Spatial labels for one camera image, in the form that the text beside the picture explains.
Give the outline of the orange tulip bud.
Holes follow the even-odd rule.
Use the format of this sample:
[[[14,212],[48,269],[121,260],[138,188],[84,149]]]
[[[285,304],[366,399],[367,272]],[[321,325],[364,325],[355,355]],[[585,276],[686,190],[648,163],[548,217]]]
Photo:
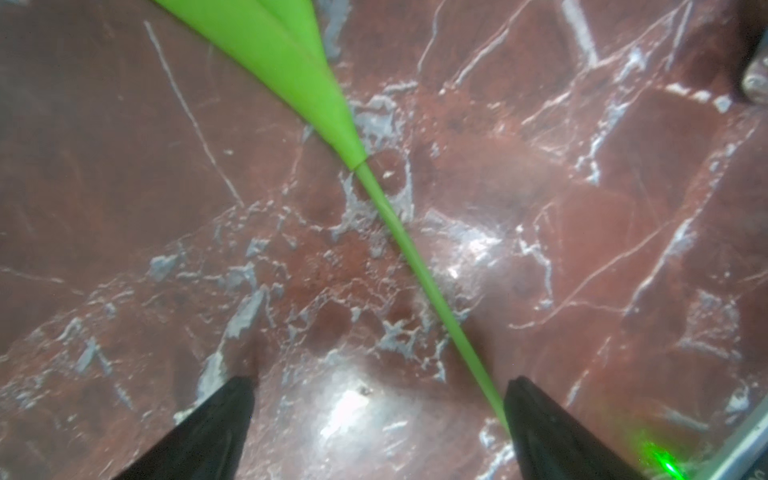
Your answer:
[[[501,425],[503,400],[411,237],[367,165],[309,1],[162,1],[160,7],[254,75],[314,127],[356,176]]]

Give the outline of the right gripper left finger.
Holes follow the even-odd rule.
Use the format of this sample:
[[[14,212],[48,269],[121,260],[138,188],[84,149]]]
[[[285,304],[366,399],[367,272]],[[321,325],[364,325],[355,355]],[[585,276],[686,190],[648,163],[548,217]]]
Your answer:
[[[255,408],[248,377],[227,381],[119,479],[233,479]]]

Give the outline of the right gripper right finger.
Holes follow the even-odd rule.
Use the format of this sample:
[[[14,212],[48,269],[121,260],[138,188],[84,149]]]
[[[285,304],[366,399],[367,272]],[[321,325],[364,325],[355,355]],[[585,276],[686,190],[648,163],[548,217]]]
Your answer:
[[[525,376],[508,383],[504,413],[525,480],[643,477]]]

